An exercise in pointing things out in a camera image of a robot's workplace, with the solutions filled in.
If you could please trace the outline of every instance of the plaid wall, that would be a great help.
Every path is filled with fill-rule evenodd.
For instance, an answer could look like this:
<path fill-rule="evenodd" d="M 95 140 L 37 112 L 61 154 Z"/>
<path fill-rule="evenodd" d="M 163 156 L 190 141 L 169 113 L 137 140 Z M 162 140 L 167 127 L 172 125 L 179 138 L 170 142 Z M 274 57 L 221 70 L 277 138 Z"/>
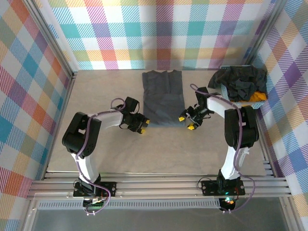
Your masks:
<path fill-rule="evenodd" d="M 80 69 L 241 64 L 276 0 L 37 0 Z"/>
<path fill-rule="evenodd" d="M 261 117 L 270 154 L 308 230 L 308 0 L 289 0 L 255 66 L 269 72 Z"/>
<path fill-rule="evenodd" d="M 68 80 L 22 0 L 0 0 L 0 231 L 17 230 Z"/>

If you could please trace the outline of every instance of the orange cloth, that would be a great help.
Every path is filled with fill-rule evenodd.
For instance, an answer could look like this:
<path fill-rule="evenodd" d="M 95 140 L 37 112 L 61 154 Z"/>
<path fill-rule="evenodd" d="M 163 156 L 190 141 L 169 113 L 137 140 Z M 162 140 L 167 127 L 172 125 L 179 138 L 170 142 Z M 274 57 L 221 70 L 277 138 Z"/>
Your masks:
<path fill-rule="evenodd" d="M 256 91 L 251 97 L 250 100 L 248 102 L 260 102 L 260 101 L 264 101 L 267 100 L 266 98 L 266 94 L 262 93 L 260 91 Z"/>

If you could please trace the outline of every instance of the black cloth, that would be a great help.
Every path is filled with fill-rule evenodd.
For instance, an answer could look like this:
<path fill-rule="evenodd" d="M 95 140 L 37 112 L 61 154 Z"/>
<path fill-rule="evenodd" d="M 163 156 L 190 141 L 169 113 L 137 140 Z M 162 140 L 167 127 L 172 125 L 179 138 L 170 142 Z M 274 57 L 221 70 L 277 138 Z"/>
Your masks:
<path fill-rule="evenodd" d="M 184 111 L 182 72 L 150 71 L 142 74 L 143 114 L 150 127 L 182 127 L 179 116 Z"/>
<path fill-rule="evenodd" d="M 231 101 L 249 101 L 250 97 L 260 91 L 266 91 L 266 71 L 254 66 L 230 66 L 218 70 L 208 83 L 209 88 L 218 88 L 223 84 L 228 90 Z"/>

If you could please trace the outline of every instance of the white table surface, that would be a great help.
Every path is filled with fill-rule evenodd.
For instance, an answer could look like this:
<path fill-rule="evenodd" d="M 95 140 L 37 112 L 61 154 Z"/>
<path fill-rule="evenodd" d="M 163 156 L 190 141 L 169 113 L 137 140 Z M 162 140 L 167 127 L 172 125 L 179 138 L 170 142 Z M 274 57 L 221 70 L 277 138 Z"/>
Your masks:
<path fill-rule="evenodd" d="M 94 114 L 110 108 L 114 98 L 127 96 L 140 101 L 143 112 L 142 70 L 79 71 L 56 139 L 48 170 L 77 171 L 75 162 L 62 146 L 62 137 L 76 112 Z M 189 84 L 207 86 L 214 71 L 183 71 L 185 108 L 197 102 Z M 142 135 L 112 127 L 101 130 L 92 153 L 100 172 L 217 174 L 227 144 L 224 119 L 217 114 L 195 131 L 186 128 L 147 128 Z M 265 170 L 259 142 L 251 148 L 242 173 L 263 176 Z"/>

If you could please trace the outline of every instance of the basket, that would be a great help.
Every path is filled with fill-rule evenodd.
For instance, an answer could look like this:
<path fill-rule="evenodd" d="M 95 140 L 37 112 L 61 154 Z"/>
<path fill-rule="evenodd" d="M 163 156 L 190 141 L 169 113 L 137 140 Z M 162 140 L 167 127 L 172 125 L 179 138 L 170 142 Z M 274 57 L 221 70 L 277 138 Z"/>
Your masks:
<path fill-rule="evenodd" d="M 227 69 L 228 67 L 229 66 L 221 66 L 220 68 L 221 69 Z M 227 90 L 226 86 L 221 84 L 220 88 L 221 88 L 222 97 L 226 100 L 229 100 L 228 90 Z M 233 102 L 233 103 L 238 107 L 251 106 L 253 109 L 258 109 L 259 107 L 261 107 L 264 104 L 264 101 L 260 101 L 260 102 Z"/>

